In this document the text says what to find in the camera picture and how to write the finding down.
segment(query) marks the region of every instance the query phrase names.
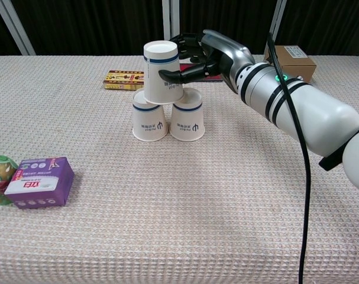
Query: beige tablecloth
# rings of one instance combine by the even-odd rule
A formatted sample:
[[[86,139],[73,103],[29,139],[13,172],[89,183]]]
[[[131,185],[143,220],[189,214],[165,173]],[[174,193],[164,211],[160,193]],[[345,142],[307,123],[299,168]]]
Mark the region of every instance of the beige tablecloth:
[[[312,58],[312,83],[359,112],[359,57]],[[202,139],[140,142],[132,93],[102,86],[111,69],[143,59],[0,57],[0,154],[66,156],[76,174],[65,207],[0,206],[0,283],[296,283],[298,143],[222,82],[189,84],[203,94]],[[305,283],[359,283],[359,190],[319,160]]]

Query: robotic hand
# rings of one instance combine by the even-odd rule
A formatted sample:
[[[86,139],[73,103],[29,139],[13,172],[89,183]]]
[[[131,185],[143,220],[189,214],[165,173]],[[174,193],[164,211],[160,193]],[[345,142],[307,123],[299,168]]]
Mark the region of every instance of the robotic hand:
[[[198,63],[184,71],[160,70],[162,79],[189,83],[221,74],[241,100],[275,126],[298,140],[295,125],[275,68],[255,63],[248,48],[212,30],[182,34],[171,39],[178,45],[179,58]],[[307,148],[324,157],[319,165],[331,170],[343,163],[349,180],[359,188],[359,114],[356,110],[315,87],[284,74],[297,110]]]

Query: cardboard box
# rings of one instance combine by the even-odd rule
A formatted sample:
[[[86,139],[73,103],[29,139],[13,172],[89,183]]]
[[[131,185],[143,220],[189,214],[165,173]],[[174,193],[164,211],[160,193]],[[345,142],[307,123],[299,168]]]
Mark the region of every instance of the cardboard box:
[[[316,70],[316,63],[299,46],[275,46],[278,61],[283,72],[294,77],[301,76],[309,83]],[[269,58],[267,50],[264,59]]]
[[[23,160],[5,195],[19,208],[66,204],[74,172],[65,157]]]
[[[105,89],[136,91],[144,87],[144,72],[110,70],[103,85]]]

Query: yellow box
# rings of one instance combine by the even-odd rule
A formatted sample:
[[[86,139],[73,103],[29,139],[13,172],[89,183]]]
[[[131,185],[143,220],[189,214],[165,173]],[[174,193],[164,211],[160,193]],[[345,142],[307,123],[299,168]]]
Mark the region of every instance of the yellow box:
[[[105,89],[135,91],[144,87],[144,72],[110,70],[103,85]]]

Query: stacked paper cups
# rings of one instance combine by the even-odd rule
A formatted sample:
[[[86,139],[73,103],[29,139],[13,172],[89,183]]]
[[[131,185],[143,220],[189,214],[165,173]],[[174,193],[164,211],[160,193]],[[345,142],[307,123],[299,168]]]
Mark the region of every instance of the stacked paper cups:
[[[159,70],[178,71],[176,43],[152,41],[144,46],[144,89],[133,94],[133,134],[142,141],[157,141],[167,134],[162,105],[173,104],[171,135],[195,141],[204,135],[202,95],[196,89],[166,82]]]

